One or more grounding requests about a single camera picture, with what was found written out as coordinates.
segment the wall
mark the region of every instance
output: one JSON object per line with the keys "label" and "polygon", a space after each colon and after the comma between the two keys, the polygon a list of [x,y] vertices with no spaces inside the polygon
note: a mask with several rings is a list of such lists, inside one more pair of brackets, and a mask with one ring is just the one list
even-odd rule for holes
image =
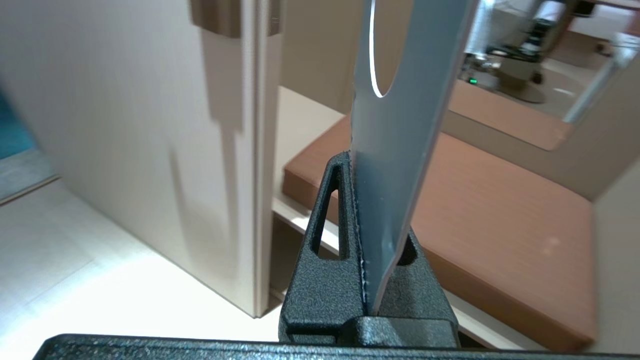
{"label": "wall", "polygon": [[591,352],[640,354],[640,160],[595,202],[600,337]]}
{"label": "wall", "polygon": [[[285,7],[281,84],[342,113],[351,111],[362,0],[292,0]],[[378,87],[391,86],[413,0],[378,0],[374,36]]]}
{"label": "wall", "polygon": [[0,1],[0,85],[68,187],[258,314],[248,51],[187,0]]}

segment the black plastic holder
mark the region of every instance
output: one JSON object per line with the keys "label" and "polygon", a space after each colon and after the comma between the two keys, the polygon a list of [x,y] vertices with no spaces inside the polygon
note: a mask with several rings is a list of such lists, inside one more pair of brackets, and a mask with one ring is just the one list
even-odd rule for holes
{"label": "black plastic holder", "polygon": [[[338,190],[339,259],[322,259],[324,220]],[[377,316],[366,313],[362,252],[348,152],[327,164],[280,313],[281,342],[456,348],[458,321],[413,231]]]}

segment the oval hole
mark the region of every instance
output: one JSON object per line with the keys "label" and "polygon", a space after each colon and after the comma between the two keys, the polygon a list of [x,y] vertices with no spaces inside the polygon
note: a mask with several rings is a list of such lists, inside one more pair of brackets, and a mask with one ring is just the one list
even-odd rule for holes
{"label": "oval hole", "polygon": [[375,11],[373,21],[373,86],[378,86],[378,96],[389,91],[402,53],[404,40],[409,28],[413,0],[374,0]]}

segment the white floor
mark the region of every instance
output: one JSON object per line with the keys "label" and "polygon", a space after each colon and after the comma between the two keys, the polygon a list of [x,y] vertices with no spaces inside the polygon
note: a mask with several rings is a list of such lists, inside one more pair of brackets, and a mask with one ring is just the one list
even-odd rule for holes
{"label": "white floor", "polygon": [[28,149],[0,160],[0,204],[6,199],[55,176],[38,149]]}
{"label": "white floor", "polygon": [[277,341],[55,181],[0,208],[0,359],[61,333]]}

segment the white door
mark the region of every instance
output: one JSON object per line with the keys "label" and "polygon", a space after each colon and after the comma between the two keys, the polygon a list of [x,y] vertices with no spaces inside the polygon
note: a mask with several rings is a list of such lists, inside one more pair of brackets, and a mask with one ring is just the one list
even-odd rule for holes
{"label": "white door", "polygon": [[0,86],[73,192],[259,316],[282,39],[237,2],[241,38],[188,0],[0,0]]}

